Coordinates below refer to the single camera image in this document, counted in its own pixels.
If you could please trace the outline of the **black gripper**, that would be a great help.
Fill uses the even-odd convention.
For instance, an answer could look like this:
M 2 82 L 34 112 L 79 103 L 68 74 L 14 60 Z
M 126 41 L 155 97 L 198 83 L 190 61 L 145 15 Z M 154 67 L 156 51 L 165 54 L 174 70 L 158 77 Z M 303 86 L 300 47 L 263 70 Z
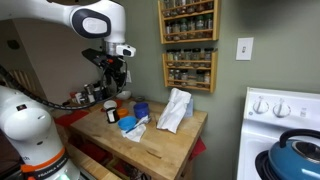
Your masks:
M 116 93 L 120 93 L 122 91 L 124 87 L 125 74 L 121 71 L 123 62 L 117 56 L 107 55 L 102 51 L 97 51 L 91 48 L 83 50 L 82 55 L 100 69 L 105 70 L 111 76 L 114 76 Z M 104 76 L 103 87 L 105 97 L 109 98 L 112 95 L 112 88 L 111 79 L 107 76 Z

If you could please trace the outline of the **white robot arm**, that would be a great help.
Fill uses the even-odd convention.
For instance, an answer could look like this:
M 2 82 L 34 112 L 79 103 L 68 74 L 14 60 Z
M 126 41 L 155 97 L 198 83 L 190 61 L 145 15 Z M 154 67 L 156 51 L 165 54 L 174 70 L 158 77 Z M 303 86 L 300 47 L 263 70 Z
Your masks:
M 87 5 L 64 5 L 50 0 L 0 0 L 3 20 L 31 18 L 60 23 L 87 39 L 100 38 L 105 49 L 86 49 L 88 60 L 111 77 L 121 91 L 126 84 L 123 58 L 133 57 L 136 49 L 125 43 L 125 9 L 113 0 Z M 11 83 L 1 86 L 0 126 L 5 137 L 23 160 L 20 171 L 26 180 L 80 180 L 80 169 L 69 159 L 49 108 L 64 107 L 49 102 L 23 87 L 6 70 L 1 75 Z

